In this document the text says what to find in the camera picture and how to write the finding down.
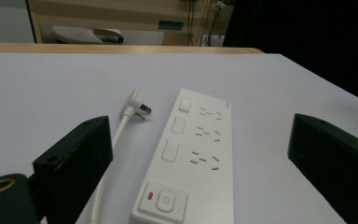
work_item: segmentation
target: white cable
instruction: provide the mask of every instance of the white cable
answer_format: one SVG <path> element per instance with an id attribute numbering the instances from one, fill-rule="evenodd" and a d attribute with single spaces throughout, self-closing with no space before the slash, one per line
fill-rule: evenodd
<path id="1" fill-rule="evenodd" d="M 127 125 L 127 122 L 129 121 L 129 119 L 130 119 L 130 117 L 128 115 L 124 115 L 121 118 L 120 125 L 118 126 L 115 136 L 113 137 L 113 140 L 112 140 L 112 152 L 115 151 L 118 139 L 120 139 L 120 136 L 123 133 L 124 129 L 126 128 L 126 125 Z M 98 187 L 96 189 L 94 202 L 93 202 L 92 208 L 91 208 L 91 218 L 89 220 L 90 224 L 98 224 L 98 222 L 99 222 L 105 179 L 106 179 L 106 172 L 103 174 L 103 177 L 101 178 L 100 183 L 98 184 Z"/>

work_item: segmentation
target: black object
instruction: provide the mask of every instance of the black object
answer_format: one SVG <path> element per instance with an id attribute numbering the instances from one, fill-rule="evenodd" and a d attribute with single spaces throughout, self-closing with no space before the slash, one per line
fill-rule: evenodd
<path id="1" fill-rule="evenodd" d="M 237 1 L 223 46 L 280 53 L 358 96 L 358 0 Z"/>
<path id="2" fill-rule="evenodd" d="M 348 223 L 358 223 L 358 138 L 295 114 L 289 159 Z"/>
<path id="3" fill-rule="evenodd" d="M 0 177 L 0 223 L 75 223 L 113 159 L 107 116 L 87 120 L 34 161 Z"/>

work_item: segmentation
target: brass ring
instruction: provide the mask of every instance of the brass ring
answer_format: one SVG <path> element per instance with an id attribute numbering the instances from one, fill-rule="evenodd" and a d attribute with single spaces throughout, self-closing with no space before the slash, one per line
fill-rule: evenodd
<path id="1" fill-rule="evenodd" d="M 1 179 L 0 180 L 0 192 L 6 190 L 6 189 L 10 189 L 14 183 L 16 183 L 16 180 L 13 178 L 9 178 L 9 179 Z"/>

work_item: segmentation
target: power outlet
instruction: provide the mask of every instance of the power outlet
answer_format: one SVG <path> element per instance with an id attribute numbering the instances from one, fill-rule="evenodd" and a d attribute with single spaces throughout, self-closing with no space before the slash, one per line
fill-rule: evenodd
<path id="1" fill-rule="evenodd" d="M 134 223 L 234 223 L 231 103 L 181 89 L 132 208 Z"/>

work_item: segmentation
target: power button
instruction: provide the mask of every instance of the power button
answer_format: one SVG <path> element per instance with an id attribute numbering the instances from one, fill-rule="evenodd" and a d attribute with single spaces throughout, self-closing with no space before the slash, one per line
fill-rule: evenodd
<path id="1" fill-rule="evenodd" d="M 162 189 L 158 196 L 157 208 L 161 212 L 169 213 L 173 209 L 175 194 L 167 189 Z"/>

